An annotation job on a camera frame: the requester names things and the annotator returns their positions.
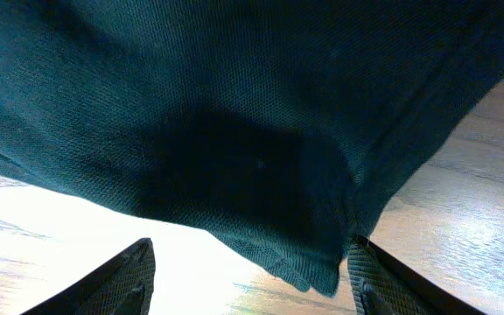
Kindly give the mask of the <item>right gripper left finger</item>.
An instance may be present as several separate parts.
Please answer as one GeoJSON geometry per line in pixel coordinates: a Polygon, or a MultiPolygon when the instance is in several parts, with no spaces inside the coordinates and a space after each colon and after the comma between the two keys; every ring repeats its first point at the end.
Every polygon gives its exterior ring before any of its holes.
{"type": "Polygon", "coordinates": [[[153,244],[142,238],[24,315],[148,315],[154,277],[153,244]]]}

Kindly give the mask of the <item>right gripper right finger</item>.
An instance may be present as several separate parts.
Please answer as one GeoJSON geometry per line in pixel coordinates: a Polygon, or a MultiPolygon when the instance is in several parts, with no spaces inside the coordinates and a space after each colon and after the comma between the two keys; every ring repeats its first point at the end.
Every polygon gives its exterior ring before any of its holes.
{"type": "Polygon", "coordinates": [[[484,315],[358,235],[347,271],[359,315],[484,315]]]}

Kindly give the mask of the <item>black t-shirt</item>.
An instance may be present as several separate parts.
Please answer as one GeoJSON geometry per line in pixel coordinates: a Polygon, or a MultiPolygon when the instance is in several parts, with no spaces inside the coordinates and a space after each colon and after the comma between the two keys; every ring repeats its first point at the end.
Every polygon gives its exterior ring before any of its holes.
{"type": "Polygon", "coordinates": [[[0,1],[0,176],[332,296],[504,78],[504,1],[0,1]]]}

